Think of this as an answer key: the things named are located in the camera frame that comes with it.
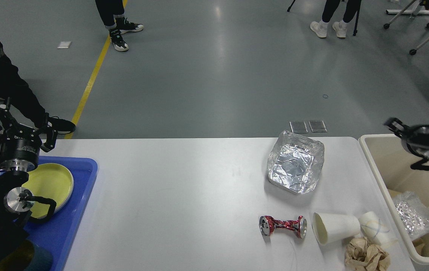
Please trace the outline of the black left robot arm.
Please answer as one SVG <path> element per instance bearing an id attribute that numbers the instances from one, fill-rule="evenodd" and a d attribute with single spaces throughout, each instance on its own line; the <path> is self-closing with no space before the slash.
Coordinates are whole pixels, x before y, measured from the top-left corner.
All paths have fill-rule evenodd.
<path id="1" fill-rule="evenodd" d="M 56 208 L 53 199 L 35 196 L 23 184 L 29 180 L 29 172 L 38 167 L 40 151 L 54 149 L 58 132 L 48 114 L 40 128 L 31 128 L 18 123 L 10 108 L 9 98 L 0 105 L 0 261 L 28 237 L 24 226 L 35 202 L 49 207 L 42 221 L 50 220 Z"/>

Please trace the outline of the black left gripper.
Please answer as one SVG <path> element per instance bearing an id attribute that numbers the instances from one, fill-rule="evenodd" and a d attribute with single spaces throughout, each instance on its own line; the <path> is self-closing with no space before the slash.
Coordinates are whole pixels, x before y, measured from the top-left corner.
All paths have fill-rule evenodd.
<path id="1" fill-rule="evenodd" d="M 10 112 L 11 98 L 7 97 L 0 104 L 0 147 L 1 170 L 35 170 L 38 167 L 40 149 L 50 152 L 55 148 L 57 130 L 49 120 L 49 113 L 44 114 L 44 122 L 35 130 L 20 130 L 20 124 Z M 40 134 L 46 135 L 42 143 Z"/>

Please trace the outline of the crumpled paper under arm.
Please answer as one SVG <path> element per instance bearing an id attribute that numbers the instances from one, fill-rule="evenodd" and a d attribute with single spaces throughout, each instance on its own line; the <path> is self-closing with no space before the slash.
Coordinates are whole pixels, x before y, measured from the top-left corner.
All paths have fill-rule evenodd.
<path id="1" fill-rule="evenodd" d="M 353 238 L 346 247 L 345 266 L 354 271 L 387 271 L 390 264 L 389 253 L 366 237 Z"/>

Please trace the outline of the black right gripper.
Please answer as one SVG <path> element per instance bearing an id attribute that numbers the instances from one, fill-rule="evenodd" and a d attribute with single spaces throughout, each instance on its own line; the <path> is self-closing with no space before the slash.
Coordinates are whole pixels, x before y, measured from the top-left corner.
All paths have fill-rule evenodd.
<path id="1" fill-rule="evenodd" d="M 417 126 L 411 130 L 398 118 L 388 118 L 383 125 L 395 136 L 405 140 L 405 149 L 414 155 L 422 155 L 429 151 L 429 127 Z"/>

